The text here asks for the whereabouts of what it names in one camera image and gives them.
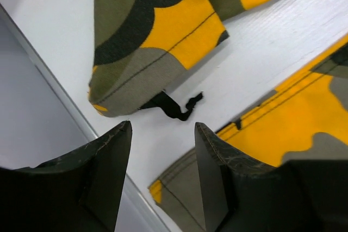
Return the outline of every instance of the black drawstring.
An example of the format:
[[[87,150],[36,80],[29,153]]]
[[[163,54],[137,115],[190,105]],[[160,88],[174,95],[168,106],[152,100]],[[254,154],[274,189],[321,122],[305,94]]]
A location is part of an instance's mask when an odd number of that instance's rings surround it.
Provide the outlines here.
[[[159,107],[170,118],[177,118],[181,121],[186,121],[192,114],[195,105],[203,99],[203,93],[200,93],[196,97],[189,99],[186,104],[186,112],[181,112],[179,104],[177,104],[170,96],[165,92],[160,92],[154,96],[150,101],[145,103],[140,109],[148,109]]]

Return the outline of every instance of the white wooden floor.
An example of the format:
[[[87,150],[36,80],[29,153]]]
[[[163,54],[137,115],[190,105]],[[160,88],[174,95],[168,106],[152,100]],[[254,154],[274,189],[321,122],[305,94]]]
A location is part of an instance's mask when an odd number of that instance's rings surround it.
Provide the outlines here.
[[[154,206],[147,187],[194,146],[194,123],[219,128],[348,33],[348,0],[273,0],[226,21],[231,37],[168,88],[182,105],[204,92],[189,121],[171,120],[159,109],[110,119],[86,98],[94,50],[93,0],[0,3],[99,134],[131,120],[127,172],[172,231],[178,228]]]

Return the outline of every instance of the camouflage pants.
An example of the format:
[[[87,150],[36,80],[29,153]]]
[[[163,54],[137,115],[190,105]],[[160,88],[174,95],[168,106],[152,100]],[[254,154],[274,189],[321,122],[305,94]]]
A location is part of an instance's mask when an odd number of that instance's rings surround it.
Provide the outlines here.
[[[228,37],[221,20],[266,1],[95,0],[89,101],[108,117],[136,112]]]
[[[348,159],[347,129],[348,35],[217,135],[253,158],[279,166],[290,159]],[[205,231],[194,149],[163,172],[150,193],[183,231]]]

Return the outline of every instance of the fabric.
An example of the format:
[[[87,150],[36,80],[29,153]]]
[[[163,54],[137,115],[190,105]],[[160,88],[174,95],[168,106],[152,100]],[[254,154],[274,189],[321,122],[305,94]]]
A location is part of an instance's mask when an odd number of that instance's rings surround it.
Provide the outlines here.
[[[89,101],[131,114],[227,37],[209,0],[95,0]]]
[[[290,159],[348,159],[347,129],[348,35],[216,133],[234,148],[277,167]],[[192,149],[150,186],[157,205],[184,232],[204,231],[197,222],[204,213],[195,155]],[[168,196],[169,186],[175,189]]]
[[[107,117],[136,112],[228,38],[221,20],[266,1],[95,0],[90,103]]]

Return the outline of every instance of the stitching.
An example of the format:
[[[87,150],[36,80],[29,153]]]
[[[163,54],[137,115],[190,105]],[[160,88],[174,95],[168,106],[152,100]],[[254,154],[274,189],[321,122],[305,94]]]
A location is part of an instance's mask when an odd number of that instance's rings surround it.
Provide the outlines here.
[[[163,185],[164,187],[166,187],[166,185],[169,185],[169,183],[171,183],[180,173],[182,173],[185,169],[187,169],[187,167],[191,166],[192,164],[194,164],[197,160],[193,160],[189,163],[187,163],[181,170],[179,170],[178,172],[176,172],[170,179],[168,180],[164,180],[165,178],[160,178],[159,180],[161,181],[161,184],[156,184],[153,189],[156,190],[158,189],[158,187],[160,187],[161,185]],[[160,194],[161,191],[158,191],[156,193],[154,193],[154,196],[157,196],[158,194]]]
[[[320,67],[321,66],[323,66],[325,63],[328,63],[330,61],[330,59],[328,59],[328,60],[326,60],[325,62],[323,62],[321,65],[320,65]],[[250,116],[252,116],[252,115],[254,115],[255,113],[257,113],[260,109],[262,109],[263,107],[265,107],[266,105],[268,105],[269,103],[271,103],[271,102],[273,102],[274,100],[276,100],[279,96],[281,96],[281,95],[283,95],[284,93],[286,93],[287,91],[289,91],[291,88],[293,88],[295,85],[297,85],[298,83],[300,83],[301,81],[303,81],[304,79],[306,79],[307,77],[309,77],[312,73],[314,73],[313,71],[310,71],[309,73],[307,73],[305,76],[303,76],[302,78],[300,78],[299,80],[297,80],[296,82],[294,82],[292,85],[290,85],[288,88],[286,88],[285,90],[283,90],[283,91],[281,91],[281,92],[279,92],[279,93],[277,93],[277,94],[275,94],[274,95],[274,97],[272,97],[272,98],[270,98],[266,103],[264,103],[261,107],[259,107],[257,110],[255,110],[253,113],[251,113],[251,114],[249,114],[247,117],[245,117],[243,120],[245,120],[245,119],[247,119],[247,118],[249,118]],[[234,126],[231,126],[230,128],[228,128],[228,129],[226,129],[225,131],[223,131],[221,134],[219,133],[219,135],[223,135],[223,134],[225,134],[226,132],[228,132],[229,130],[231,130],[231,129],[233,129],[233,128],[235,128],[235,125]]]
[[[189,209],[184,205],[184,203],[182,203],[179,198],[169,190],[168,187],[166,187],[164,185],[165,189],[168,190],[168,192],[178,201],[178,203],[183,207],[184,210],[186,210],[186,212],[189,214],[189,216],[195,221],[195,223],[203,230],[205,231],[205,229],[199,224],[198,220],[192,215],[192,213],[189,211]]]
[[[330,70],[328,70],[326,73],[331,72],[332,70],[334,70],[337,66],[339,66],[340,64],[336,64],[335,66],[333,66]],[[305,77],[303,77],[301,80],[305,79],[306,77],[308,77],[310,74],[312,74],[314,72],[311,72],[309,74],[307,74]],[[299,89],[297,92],[295,92],[292,96],[288,97],[287,99],[285,99],[283,102],[279,103],[278,105],[274,106],[273,108],[271,108],[269,111],[265,112],[264,114],[262,114],[261,116],[259,116],[257,119],[255,119],[254,121],[252,121],[251,123],[249,123],[248,125],[246,125],[243,129],[246,129],[247,127],[249,127],[250,125],[252,125],[253,123],[255,123],[256,121],[258,121],[260,118],[264,117],[265,115],[269,114],[271,111],[275,110],[276,108],[278,108],[280,105],[284,104],[285,102],[287,102],[288,100],[290,100],[291,98],[293,98],[294,96],[296,96],[298,93],[302,92],[304,89],[306,89],[308,86],[312,85],[313,83],[315,83],[316,81],[320,80],[322,77],[324,77],[326,74],[321,74],[318,78],[316,78],[315,80],[313,80],[311,83],[307,84],[306,86],[304,86],[303,88]],[[239,132],[233,134],[231,137],[227,138],[225,141],[228,141],[229,139],[231,139],[232,137],[236,136]]]
[[[182,158],[178,159],[174,164],[172,164],[170,167],[168,167],[160,176],[161,180],[165,180],[169,176],[179,174],[184,169],[186,169],[188,166],[192,164],[192,162],[197,161],[197,157],[195,157],[196,154],[191,155],[184,155]]]
[[[125,80],[119,87],[117,87],[114,91],[112,91],[110,94],[106,95],[103,99],[101,99],[99,102],[96,102],[95,104],[105,102],[110,96],[112,96],[115,92],[117,92],[120,88],[125,86],[130,80],[132,80],[134,77],[136,77],[139,73],[150,67],[151,65],[158,62],[160,59],[162,59],[166,54],[168,54],[170,51],[172,51],[174,48],[178,46],[182,41],[184,41],[187,37],[189,37],[191,34],[193,34],[200,26],[202,26],[210,17],[212,17],[215,14],[215,12],[211,13],[209,16],[207,16],[196,28],[194,28],[189,34],[187,34],[184,38],[182,38],[180,41],[178,41],[175,45],[173,45],[168,51],[166,51],[164,54],[162,54],[159,58],[154,60],[153,62],[149,63],[147,66],[143,67],[141,70],[137,71],[137,73],[133,74],[131,77],[129,77],[127,80]]]

